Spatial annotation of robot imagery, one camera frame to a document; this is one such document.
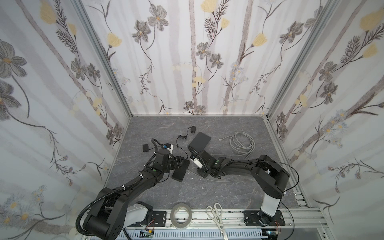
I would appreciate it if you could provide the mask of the black ribbed network switch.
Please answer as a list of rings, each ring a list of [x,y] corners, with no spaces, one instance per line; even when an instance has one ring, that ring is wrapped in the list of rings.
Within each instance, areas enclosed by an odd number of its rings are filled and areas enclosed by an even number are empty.
[[[182,160],[181,167],[174,171],[174,173],[172,174],[172,179],[182,183],[190,163],[190,160]]]

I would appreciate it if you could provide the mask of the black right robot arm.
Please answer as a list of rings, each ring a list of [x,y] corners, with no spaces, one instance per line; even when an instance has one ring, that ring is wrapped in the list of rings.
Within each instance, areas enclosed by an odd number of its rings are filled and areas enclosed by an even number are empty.
[[[228,175],[254,178],[264,192],[262,206],[257,213],[257,224],[266,227],[276,221],[278,207],[284,193],[289,190],[290,173],[284,169],[285,163],[276,162],[267,155],[247,161],[215,159],[206,151],[191,155],[191,160],[198,167],[198,175],[204,179],[208,176],[220,179]]]

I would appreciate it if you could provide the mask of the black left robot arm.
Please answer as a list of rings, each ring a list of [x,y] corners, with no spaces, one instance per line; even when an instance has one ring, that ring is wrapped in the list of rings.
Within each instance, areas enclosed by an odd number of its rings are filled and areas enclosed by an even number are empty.
[[[129,204],[144,191],[160,183],[165,174],[182,168],[186,158],[174,156],[168,146],[151,139],[155,152],[141,173],[114,189],[102,189],[96,199],[79,213],[75,227],[83,236],[115,240],[124,228]]]

